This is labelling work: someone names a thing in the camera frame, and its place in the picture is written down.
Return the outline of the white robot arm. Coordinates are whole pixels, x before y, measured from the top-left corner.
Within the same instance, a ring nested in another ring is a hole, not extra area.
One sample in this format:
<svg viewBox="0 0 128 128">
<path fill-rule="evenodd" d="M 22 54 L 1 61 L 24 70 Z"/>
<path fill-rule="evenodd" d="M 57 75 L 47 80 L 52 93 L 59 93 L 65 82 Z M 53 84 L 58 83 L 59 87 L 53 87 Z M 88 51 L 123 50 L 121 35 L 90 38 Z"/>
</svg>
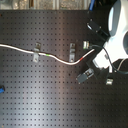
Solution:
<svg viewBox="0 0 128 128">
<path fill-rule="evenodd" d="M 108 32 L 93 20 L 90 20 L 87 26 L 103 40 L 103 43 L 89 46 L 89 54 L 94 55 L 87 61 L 88 69 L 76 77 L 78 83 L 86 81 L 93 75 L 98 77 L 105 69 L 109 69 L 108 84 L 112 84 L 114 72 L 127 75 L 128 71 L 120 71 L 114 63 L 119 59 L 128 58 L 128 0 L 117 0 L 111 7 Z"/>
</svg>

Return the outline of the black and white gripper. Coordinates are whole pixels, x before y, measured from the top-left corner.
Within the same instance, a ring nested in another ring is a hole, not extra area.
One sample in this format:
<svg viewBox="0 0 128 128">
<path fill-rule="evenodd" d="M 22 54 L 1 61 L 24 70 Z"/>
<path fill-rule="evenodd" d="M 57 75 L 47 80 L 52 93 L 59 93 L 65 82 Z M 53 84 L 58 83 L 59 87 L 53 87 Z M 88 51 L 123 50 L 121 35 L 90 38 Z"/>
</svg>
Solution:
<svg viewBox="0 0 128 128">
<path fill-rule="evenodd" d="M 88 64 L 93 64 L 96 68 L 102 69 L 107 68 L 109 66 L 109 60 L 107 53 L 104 50 L 96 50 L 92 49 L 91 51 L 91 57 L 87 61 Z M 82 83 L 86 81 L 88 78 L 92 77 L 94 75 L 94 70 L 92 68 L 89 68 L 84 73 L 79 74 L 76 78 L 76 80 L 79 83 Z"/>
</svg>

